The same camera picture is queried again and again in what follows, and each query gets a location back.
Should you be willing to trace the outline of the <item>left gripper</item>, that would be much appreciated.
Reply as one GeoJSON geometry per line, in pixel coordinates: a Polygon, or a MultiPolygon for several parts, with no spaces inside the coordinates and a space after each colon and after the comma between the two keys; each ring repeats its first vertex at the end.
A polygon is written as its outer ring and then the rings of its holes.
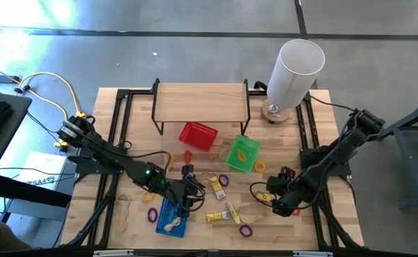
{"type": "Polygon", "coordinates": [[[205,202],[205,186],[197,181],[196,176],[192,175],[193,172],[193,164],[187,164],[181,168],[184,196],[177,212],[177,216],[181,218],[189,217],[191,213],[190,207],[193,207],[195,203],[198,203],[198,207],[202,207],[205,202]]]}

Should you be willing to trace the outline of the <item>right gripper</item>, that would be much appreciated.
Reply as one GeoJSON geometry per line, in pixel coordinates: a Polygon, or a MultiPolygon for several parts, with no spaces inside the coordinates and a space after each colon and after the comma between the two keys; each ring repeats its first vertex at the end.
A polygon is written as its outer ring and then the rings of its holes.
{"type": "Polygon", "coordinates": [[[270,176],[266,182],[266,190],[273,195],[272,212],[278,216],[289,217],[293,214],[296,199],[288,188],[290,179],[294,179],[296,171],[288,166],[282,166],[278,176],[270,176]]]}

